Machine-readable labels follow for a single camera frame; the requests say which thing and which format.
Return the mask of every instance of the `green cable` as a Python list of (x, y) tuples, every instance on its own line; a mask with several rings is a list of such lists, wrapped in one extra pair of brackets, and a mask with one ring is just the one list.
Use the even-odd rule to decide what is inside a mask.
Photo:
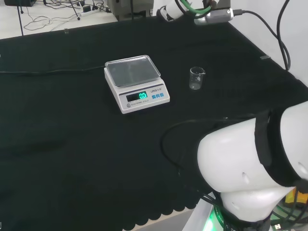
[(190, 4), (186, 1), (186, 0), (181, 0), (181, 2), (183, 3), (183, 5), (190, 11), (193, 13), (199, 13), (199, 14), (204, 14), (206, 12), (209, 12), (211, 10), (211, 6), (208, 6), (207, 8), (203, 9), (203, 10), (196, 10), (194, 8), (192, 8), (190, 6)]

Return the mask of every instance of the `black cloth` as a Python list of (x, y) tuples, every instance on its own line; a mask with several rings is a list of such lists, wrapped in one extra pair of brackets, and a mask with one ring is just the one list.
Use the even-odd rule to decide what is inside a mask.
[[(170, 103), (123, 115), (103, 69), (0, 74), (4, 231), (129, 230), (173, 209), (194, 208), (198, 196), (183, 189), (159, 149), (168, 127), (308, 100), (304, 84), (271, 59), (261, 60), (264, 54), (230, 24), (110, 23), (4, 39), (0, 54), (1, 71), (81, 69), (147, 54), (170, 94)], [(197, 91), (188, 84), (193, 66), (206, 71)], [(178, 128), (166, 149), (176, 155), (196, 132), (212, 127)]]

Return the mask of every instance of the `wall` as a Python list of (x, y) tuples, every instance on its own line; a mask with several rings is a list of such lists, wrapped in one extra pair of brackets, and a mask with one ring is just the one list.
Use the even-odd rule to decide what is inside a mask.
[[(170, 0), (154, 0), (154, 11)], [(192, 0), (193, 7), (202, 6), (201, 0)], [(276, 31), (278, 14), (285, 0), (231, 0), (233, 9), (250, 10), (260, 14)], [(308, 0), (290, 0), (281, 21), (281, 35), (290, 55), (290, 72), (308, 86)], [(277, 39), (254, 15), (235, 17), (231, 24), (256, 44), (264, 53), (284, 67)]]

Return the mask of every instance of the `glass beaker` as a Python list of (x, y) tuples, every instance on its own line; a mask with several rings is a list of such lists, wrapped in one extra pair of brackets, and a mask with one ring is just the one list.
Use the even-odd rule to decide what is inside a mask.
[(190, 70), (189, 87), (193, 90), (198, 90), (202, 86), (205, 71), (203, 68), (194, 66)]

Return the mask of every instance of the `power strip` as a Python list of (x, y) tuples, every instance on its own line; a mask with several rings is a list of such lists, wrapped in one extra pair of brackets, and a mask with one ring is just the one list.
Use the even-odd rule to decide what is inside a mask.
[(93, 11), (89, 11), (89, 12), (81, 12), (80, 13), (80, 16), (83, 17), (83, 16), (87, 16), (87, 15), (90, 15), (90, 14), (93, 14), (93, 13), (96, 13), (96, 12), (99, 12), (100, 9), (97, 9), (97, 10), (93, 10)]

